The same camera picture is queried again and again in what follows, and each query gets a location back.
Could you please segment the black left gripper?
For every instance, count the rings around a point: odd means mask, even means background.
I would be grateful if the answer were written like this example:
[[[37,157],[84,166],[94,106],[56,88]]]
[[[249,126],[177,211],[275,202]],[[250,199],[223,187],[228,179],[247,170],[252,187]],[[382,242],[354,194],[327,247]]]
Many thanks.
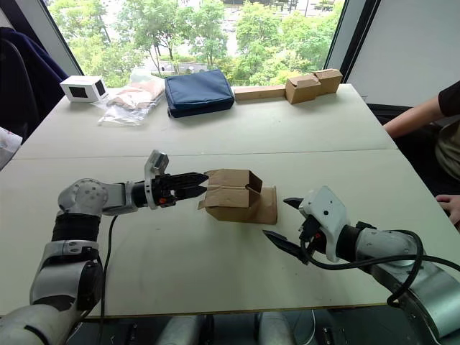
[[[208,176],[198,172],[187,172],[177,175],[158,175],[151,180],[151,195],[155,206],[171,207],[176,201],[196,198],[207,191],[200,184],[207,181]]]

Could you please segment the person's hand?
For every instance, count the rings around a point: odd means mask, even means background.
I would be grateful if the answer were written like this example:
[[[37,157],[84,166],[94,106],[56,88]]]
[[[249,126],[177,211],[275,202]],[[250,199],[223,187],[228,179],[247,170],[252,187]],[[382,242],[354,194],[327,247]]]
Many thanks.
[[[455,224],[459,221],[459,195],[437,195],[436,201],[449,214],[449,219]]]

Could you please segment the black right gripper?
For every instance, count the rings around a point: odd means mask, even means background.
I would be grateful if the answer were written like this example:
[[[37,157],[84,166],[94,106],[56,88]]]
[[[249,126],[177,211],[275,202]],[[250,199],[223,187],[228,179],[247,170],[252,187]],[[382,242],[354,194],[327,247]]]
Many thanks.
[[[295,209],[301,208],[303,201],[304,198],[296,197],[285,198],[283,200],[284,203]],[[308,259],[303,254],[299,245],[288,241],[285,236],[278,234],[275,231],[263,230],[262,232],[278,249],[297,258],[304,265],[308,265]],[[320,223],[312,215],[307,216],[306,220],[302,223],[300,240],[305,242],[307,253],[326,253],[326,237],[321,231]]]

